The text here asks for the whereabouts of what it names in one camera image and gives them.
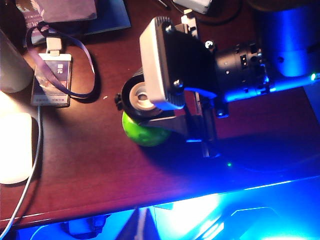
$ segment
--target badge holder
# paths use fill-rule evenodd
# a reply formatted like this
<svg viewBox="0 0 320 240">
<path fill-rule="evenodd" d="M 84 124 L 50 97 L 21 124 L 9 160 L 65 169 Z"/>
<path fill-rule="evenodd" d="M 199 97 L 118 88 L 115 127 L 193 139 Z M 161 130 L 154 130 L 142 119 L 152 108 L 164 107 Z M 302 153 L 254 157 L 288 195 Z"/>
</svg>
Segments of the badge holder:
<svg viewBox="0 0 320 240">
<path fill-rule="evenodd" d="M 71 54 L 61 53 L 62 41 L 60 37 L 47 37 L 46 45 L 46 53 L 39 53 L 39 56 L 44 60 L 46 65 L 49 66 L 60 83 L 70 90 Z M 33 78 L 31 105 L 68 107 L 70 105 L 70 96 L 50 83 L 39 67 L 36 66 Z"/>
</svg>

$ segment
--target book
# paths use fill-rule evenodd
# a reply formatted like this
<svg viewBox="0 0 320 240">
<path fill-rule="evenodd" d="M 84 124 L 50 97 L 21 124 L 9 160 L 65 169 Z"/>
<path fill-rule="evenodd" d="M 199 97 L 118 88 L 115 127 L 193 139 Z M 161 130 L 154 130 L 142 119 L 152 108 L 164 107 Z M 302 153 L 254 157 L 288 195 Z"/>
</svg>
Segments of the book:
<svg viewBox="0 0 320 240">
<path fill-rule="evenodd" d="M 15 4 L 23 14 L 27 30 L 43 21 L 32 0 L 16 0 Z M 131 23 L 123 0 L 97 0 L 97 17 L 88 20 L 84 35 L 130 28 Z M 31 37 L 34 45 L 45 42 L 45 38 L 35 29 Z"/>
</svg>

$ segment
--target lanyard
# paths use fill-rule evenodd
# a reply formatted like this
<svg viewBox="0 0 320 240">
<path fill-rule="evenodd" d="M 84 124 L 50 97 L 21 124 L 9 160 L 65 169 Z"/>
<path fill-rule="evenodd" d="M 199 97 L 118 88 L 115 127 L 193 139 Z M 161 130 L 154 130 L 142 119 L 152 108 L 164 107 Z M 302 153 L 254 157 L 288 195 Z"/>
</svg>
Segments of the lanyard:
<svg viewBox="0 0 320 240">
<path fill-rule="evenodd" d="M 87 50 L 86 46 L 79 41 L 78 39 L 69 36 L 67 34 L 64 34 L 62 32 L 59 32 L 51 27 L 49 27 L 49 25 L 43 21 L 39 22 L 37 26 L 31 27 L 28 29 L 28 31 L 26 32 L 25 35 L 25 42 L 26 42 L 26 47 L 27 50 L 30 54 L 30 56 L 33 58 L 36 66 L 40 69 L 40 71 L 43 73 L 43 75 L 47 78 L 47 80 L 53 85 L 55 86 L 57 89 L 59 89 L 61 92 L 68 94 L 70 96 L 74 96 L 74 97 L 78 97 L 81 99 L 87 99 L 89 97 L 91 97 L 91 95 L 94 93 L 94 87 L 92 87 L 92 90 L 88 93 L 77 93 L 77 92 L 73 92 L 69 89 L 67 89 L 58 79 L 57 77 L 54 75 L 54 73 L 51 71 L 50 67 L 46 64 L 46 62 L 39 56 L 38 52 L 36 51 L 36 49 L 34 48 L 33 44 L 32 44 L 32 32 L 34 29 L 38 29 L 39 32 L 46 38 L 46 37 L 50 37 L 50 36 L 56 36 L 57 34 L 65 37 L 69 40 L 71 40 L 76 46 L 78 46 L 79 48 L 81 48 L 84 52 L 86 57 L 89 60 L 90 66 L 91 66 L 91 70 L 93 72 L 93 82 L 95 83 L 96 81 L 96 74 L 95 74 L 95 69 L 94 69 L 94 65 L 90 56 L 89 51 Z"/>
</svg>

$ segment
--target white cable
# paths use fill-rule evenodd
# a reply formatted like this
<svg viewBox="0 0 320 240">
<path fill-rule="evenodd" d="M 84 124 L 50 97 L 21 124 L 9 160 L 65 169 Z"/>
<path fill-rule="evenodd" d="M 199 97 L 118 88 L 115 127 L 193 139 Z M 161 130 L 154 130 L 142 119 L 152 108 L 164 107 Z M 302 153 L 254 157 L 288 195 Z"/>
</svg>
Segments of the white cable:
<svg viewBox="0 0 320 240">
<path fill-rule="evenodd" d="M 28 178 L 28 180 L 27 180 L 27 182 L 25 184 L 25 187 L 23 189 L 23 192 L 22 192 L 22 195 L 20 197 L 20 200 L 19 200 L 18 204 L 16 205 L 15 210 L 14 210 L 14 212 L 13 212 L 13 214 L 12 214 L 12 216 L 11 216 L 9 222 L 8 222 L 8 224 L 6 225 L 5 229 L 3 230 L 3 232 L 0 235 L 0 240 L 4 239 L 4 237 L 7 235 L 7 233 L 10 230 L 10 228 L 12 227 L 12 225 L 14 223 L 14 220 L 16 218 L 16 215 L 17 215 L 17 213 L 18 213 L 18 211 L 19 211 L 19 209 L 20 209 L 20 207 L 21 207 L 21 205 L 22 205 L 22 203 L 23 203 L 23 201 L 24 201 L 24 199 L 26 197 L 28 188 L 29 188 L 30 183 L 31 183 L 31 179 L 34 176 L 35 169 L 37 167 L 37 162 L 38 162 L 39 152 L 40 152 L 40 146 L 41 146 L 41 141 L 42 141 L 42 120 L 41 120 L 41 107 L 40 106 L 38 106 L 37 111 L 38 111 L 38 114 L 37 114 L 38 115 L 37 116 L 38 120 L 37 120 L 37 122 L 38 122 L 38 130 L 39 130 L 39 132 L 38 132 L 38 141 L 37 141 L 37 146 L 36 146 L 36 152 L 35 152 L 32 171 L 31 171 L 31 174 L 30 174 L 30 176 L 29 176 L 29 178 Z"/>
<path fill-rule="evenodd" d="M 31 235 L 31 237 L 29 238 L 29 240 L 34 239 L 34 236 L 35 236 L 41 229 L 43 229 L 44 227 L 47 227 L 47 226 L 49 226 L 49 225 L 43 225 L 43 226 L 38 227 L 38 229 L 35 230 L 34 233 Z"/>
</svg>

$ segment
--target white box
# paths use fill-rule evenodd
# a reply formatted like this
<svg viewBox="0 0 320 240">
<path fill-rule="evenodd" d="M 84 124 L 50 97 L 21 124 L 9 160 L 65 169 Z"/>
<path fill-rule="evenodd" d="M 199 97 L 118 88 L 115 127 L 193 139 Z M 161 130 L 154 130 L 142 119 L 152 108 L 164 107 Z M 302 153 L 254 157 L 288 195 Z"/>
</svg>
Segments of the white box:
<svg viewBox="0 0 320 240">
<path fill-rule="evenodd" d="M 198 13 L 206 14 L 212 0 L 173 0 L 174 3 L 192 9 Z"/>
</svg>

